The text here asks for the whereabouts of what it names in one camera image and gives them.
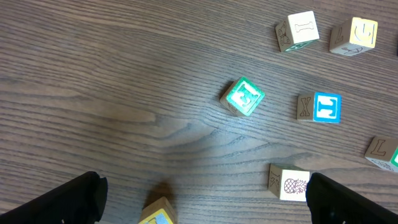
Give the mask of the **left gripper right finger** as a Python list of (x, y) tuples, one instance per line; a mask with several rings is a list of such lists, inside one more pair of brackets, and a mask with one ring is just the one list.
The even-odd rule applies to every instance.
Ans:
[(397, 214), (314, 172), (306, 201), (313, 224), (397, 224)]

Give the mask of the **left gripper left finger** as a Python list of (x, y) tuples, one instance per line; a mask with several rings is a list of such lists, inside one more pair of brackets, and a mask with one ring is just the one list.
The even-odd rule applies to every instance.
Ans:
[(86, 172), (1, 215), (1, 224), (94, 224), (103, 216), (108, 181)]

